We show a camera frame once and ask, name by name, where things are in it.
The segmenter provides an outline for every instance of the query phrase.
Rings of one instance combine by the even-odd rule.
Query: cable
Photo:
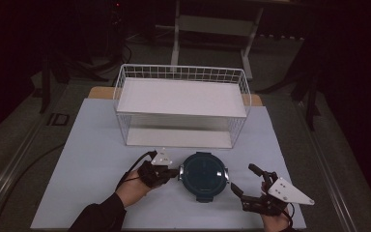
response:
[[[22,179],[23,175],[26,174],[26,172],[33,166],[35,165],[39,160],[41,160],[43,157],[47,156],[48,154],[54,152],[55,150],[65,146],[66,143],[62,143],[52,149],[50,149],[49,151],[43,153],[42,155],[40,155],[37,159],[35,159],[31,164],[29,164],[25,170],[23,170],[23,172],[19,175],[19,177],[17,177],[16,181],[14,182],[14,185],[13,187],[11,188],[11,190],[8,192],[8,195],[6,196],[6,199],[5,201],[2,203],[2,206],[1,206],[1,209],[0,209],[0,217],[2,216],[2,213],[4,212],[4,209],[6,207],[6,204],[8,203],[8,200],[11,196],[11,194],[13,193],[14,189],[16,188],[16,185],[19,183],[20,179]]]
[[[141,161],[143,160],[145,157],[147,157],[148,155],[151,155],[151,152],[148,152],[148,153],[145,153],[143,154],[139,159],[137,159],[137,161],[131,166],[131,168],[125,173],[125,175],[123,175],[122,179],[120,179],[119,181],[119,184],[117,184],[117,187],[115,190],[117,190],[119,188],[119,186],[124,183],[126,181],[126,178],[128,177],[128,174],[134,169],[134,167]]]
[[[130,60],[131,60],[131,54],[132,54],[132,51],[131,51],[131,49],[126,45],[126,44],[124,44],[124,47],[128,50],[128,59],[127,59],[127,61],[125,62],[124,61],[124,55],[123,55],[123,53],[122,53],[122,61],[123,61],[123,64],[128,64],[129,62],[130,62]],[[119,74],[120,74],[120,72],[118,72],[117,74],[116,74],[116,77],[114,77],[114,79],[113,79],[113,81],[111,82],[111,85],[110,85],[110,87],[114,87],[114,85],[116,84],[116,82],[117,82],[117,79],[119,78]]]

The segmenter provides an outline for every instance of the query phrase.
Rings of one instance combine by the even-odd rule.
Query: white table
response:
[[[32,229],[66,229],[85,206],[100,203],[115,189],[132,164],[155,147],[123,144],[112,100],[86,99],[59,158]],[[195,152],[211,152],[229,169],[230,180],[246,195],[259,196],[262,178],[248,169],[252,162],[290,181],[264,106],[252,107],[233,149],[167,148],[175,168]],[[294,225],[306,227],[295,205]],[[154,189],[127,208],[123,224],[130,230],[247,230],[261,228],[259,215],[242,210],[240,199],[227,187],[211,203],[198,203],[177,179]]]

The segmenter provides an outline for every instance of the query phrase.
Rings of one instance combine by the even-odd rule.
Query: round lid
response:
[[[226,167],[211,153],[197,152],[188,157],[181,170],[179,178],[199,202],[213,201],[214,196],[221,193],[228,182]]]

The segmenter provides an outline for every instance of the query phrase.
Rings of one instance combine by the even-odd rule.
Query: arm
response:
[[[289,226],[289,220],[284,214],[279,216],[265,216],[261,215],[261,219],[264,223],[264,230],[266,232],[295,232],[298,231]]]
[[[136,178],[137,171],[130,172],[127,181],[104,202],[87,206],[68,231],[98,232],[111,227],[120,231],[126,215],[125,207],[136,203],[151,190]]]

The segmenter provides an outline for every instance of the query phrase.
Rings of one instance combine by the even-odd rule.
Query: sleeve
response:
[[[87,206],[77,217],[69,232],[99,232],[107,231],[113,227],[113,231],[120,231],[126,210],[122,200],[113,192],[101,204]]]
[[[299,232],[299,230],[296,230],[296,229],[292,228],[291,226],[289,226],[286,229],[281,230],[279,232]]]

